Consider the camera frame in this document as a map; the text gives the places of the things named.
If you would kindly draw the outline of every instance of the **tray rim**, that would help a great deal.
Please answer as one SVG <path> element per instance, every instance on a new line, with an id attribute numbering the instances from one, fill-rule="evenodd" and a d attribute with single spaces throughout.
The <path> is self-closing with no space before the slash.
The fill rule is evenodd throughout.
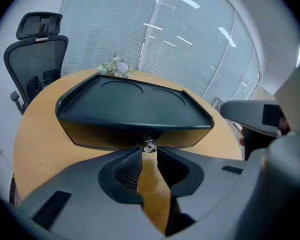
<path id="1" fill-rule="evenodd" d="M 90 117 L 90 116 L 65 116 L 61 115 L 62 109 L 67 104 L 64 104 L 67 102 L 67 98 L 70 99 L 71 94 L 72 96 L 76 97 L 78 94 L 83 92 L 86 88 L 88 88 L 91 84 L 95 82 L 95 78 L 112 78 L 116 79 L 118 81 L 131 81 L 131 82 L 137 82 L 137 83 L 142 83 L 146 85 L 151 85 L 153 87 L 159 87 L 161 89 L 166 89 L 166 90 L 172 90 L 172 91 L 177 91 L 182 93 L 183 95 L 186 96 L 188 101 L 195 106 L 197 109 L 201 110 L 204 114 L 206 114 L 209 117 L 210 124 L 209 125 L 204 125 L 204 126 L 180 126 L 180 125 L 168 125 L 168 124 L 153 124 L 153 123 L 140 123 L 140 122 L 124 122 L 124 121 L 119 121 L 119 120 L 108 120 L 108 119 L 102 119 L 102 118 L 96 118 L 96 117 Z M 82 87 L 86 82 L 90 82 L 82 88 L 78 93 L 74 94 L 77 89 Z M 76 84 L 74 87 L 70 88 L 68 91 L 66 91 L 56 102 L 55 105 L 55 116 L 58 119 L 58 121 L 69 121 L 69 122 L 75 122 L 75 123 L 80 123 L 80 124 L 87 124 L 87 125 L 94 125 L 94 126 L 100 126 L 100 127 L 106 127 L 106 128 L 118 128 L 118 129 L 129 129 L 129 130 L 152 130 L 152 131 L 175 131 L 175 130 L 211 130 L 214 125 L 215 125 L 215 120 L 214 118 L 205 110 L 204 107 L 202 107 L 187 91 L 185 90 L 176 90 L 173 88 L 165 87 L 162 85 L 158 84 L 152 84 L 140 80 L 135 80 L 135 79 L 130 79 L 130 78 L 120 78 L 112 75 L 103 75 L 100 74 L 99 72 L 94 73 L 93 75 L 89 76 L 88 78 L 84 79 L 83 81 L 79 82 Z"/>

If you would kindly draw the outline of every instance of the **wooden tabletop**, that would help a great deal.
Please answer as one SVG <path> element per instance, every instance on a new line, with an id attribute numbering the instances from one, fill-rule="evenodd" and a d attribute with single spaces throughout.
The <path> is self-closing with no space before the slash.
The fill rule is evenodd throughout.
<path id="1" fill-rule="evenodd" d="M 69 165 L 109 153 L 74 145 L 55 114 L 58 98 L 96 72 L 96 69 L 87 69 L 62 77 L 40 92 L 26 109 L 16 133 L 13 154 L 14 177 L 21 199 Z M 230 127 L 201 97 L 154 74 L 137 71 L 132 74 L 132 79 L 186 90 L 214 118 L 213 129 L 195 146 L 184 150 L 211 157 L 242 159 Z M 143 195 L 143 211 L 164 233 L 170 207 L 170 189 L 157 168 L 156 153 L 143 153 L 142 165 L 138 192 Z"/>

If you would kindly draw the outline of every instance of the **chair headrest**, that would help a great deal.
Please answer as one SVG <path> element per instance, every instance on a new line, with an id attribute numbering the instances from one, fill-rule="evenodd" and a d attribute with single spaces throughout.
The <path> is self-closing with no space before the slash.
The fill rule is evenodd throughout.
<path id="1" fill-rule="evenodd" d="M 62 14 L 46 11 L 29 12 L 22 17 L 16 38 L 18 40 L 39 37 L 45 38 L 48 35 L 58 35 Z"/>

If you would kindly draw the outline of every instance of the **mesh office chair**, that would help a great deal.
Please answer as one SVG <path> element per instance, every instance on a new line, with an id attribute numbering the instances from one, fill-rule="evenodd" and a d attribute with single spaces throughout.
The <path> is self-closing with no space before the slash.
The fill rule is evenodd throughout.
<path id="1" fill-rule="evenodd" d="M 18 88 L 10 98 L 21 114 L 47 85 L 61 76 L 62 62 L 68 47 L 68 38 L 58 35 L 62 15 L 53 12 L 29 12 L 23 16 L 16 38 L 4 52 L 5 66 Z"/>

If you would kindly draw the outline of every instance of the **horizontal blinds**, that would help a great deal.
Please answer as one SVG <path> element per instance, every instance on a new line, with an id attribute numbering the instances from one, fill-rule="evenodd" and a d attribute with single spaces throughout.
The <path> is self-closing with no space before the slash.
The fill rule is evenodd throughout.
<path id="1" fill-rule="evenodd" d="M 235 9 L 228 0 L 158 0 L 139 70 L 173 80 L 202 96 L 225 52 Z"/>
<path id="2" fill-rule="evenodd" d="M 69 39 L 61 75 L 96 68 L 115 53 L 138 67 L 156 0 L 64 0 L 61 35 Z"/>
<path id="3" fill-rule="evenodd" d="M 222 62 L 203 95 L 208 103 L 213 104 L 216 99 L 222 101 L 231 99 L 242 82 L 253 51 L 254 44 L 248 30 L 237 14 Z"/>
<path id="4" fill-rule="evenodd" d="M 257 79 L 259 70 L 259 61 L 256 49 L 254 49 L 249 66 L 231 100 L 244 100 L 246 98 L 250 89 L 253 88 L 253 84 Z"/>

